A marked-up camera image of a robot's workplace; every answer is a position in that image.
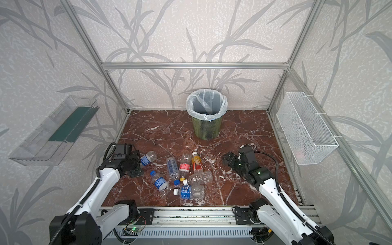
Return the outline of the small bottle blue label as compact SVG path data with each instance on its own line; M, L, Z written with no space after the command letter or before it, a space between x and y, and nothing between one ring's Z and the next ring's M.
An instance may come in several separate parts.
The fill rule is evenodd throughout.
M144 156L140 158L140 166L145 167L152 163L153 161L157 160L157 154L155 151L149 151Z

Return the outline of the clear ribbed bottle blue cap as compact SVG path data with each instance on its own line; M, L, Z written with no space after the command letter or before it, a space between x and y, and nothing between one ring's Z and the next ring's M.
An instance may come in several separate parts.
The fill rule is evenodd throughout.
M167 171L169 178L173 180L174 186L180 186L180 174L175 157L168 157L166 159Z

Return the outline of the clear bottle white cap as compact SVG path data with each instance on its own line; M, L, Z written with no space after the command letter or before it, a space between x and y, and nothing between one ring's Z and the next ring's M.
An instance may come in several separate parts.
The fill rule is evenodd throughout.
M183 180L183 185L204 185L213 181L213 174L210 170L197 172Z

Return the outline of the clear bottle blue white label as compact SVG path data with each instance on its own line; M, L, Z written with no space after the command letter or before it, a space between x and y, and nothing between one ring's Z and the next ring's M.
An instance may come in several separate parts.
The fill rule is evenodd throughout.
M205 186L203 185L187 185L173 190L175 196L179 196L184 200L204 199Z

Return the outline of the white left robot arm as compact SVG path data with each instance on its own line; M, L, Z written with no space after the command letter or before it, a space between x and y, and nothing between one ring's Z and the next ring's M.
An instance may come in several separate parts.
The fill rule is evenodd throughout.
M97 168L94 182L81 199L64 215L55 216L49 225L51 245L100 245L117 225L139 219L134 200L117 202L109 211L100 209L114 185L133 171L142 175L139 151L115 150Z

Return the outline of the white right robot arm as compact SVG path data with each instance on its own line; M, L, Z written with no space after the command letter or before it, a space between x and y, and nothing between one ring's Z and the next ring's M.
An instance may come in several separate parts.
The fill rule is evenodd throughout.
M222 156L224 165L229 166L262 195L262 199L249 206L250 221L270 228L286 245L332 245L334 236L326 227L320 227L309 218L285 193L278 181L279 163L273 160L275 171L259 165L258 151L243 145L238 154L228 152Z

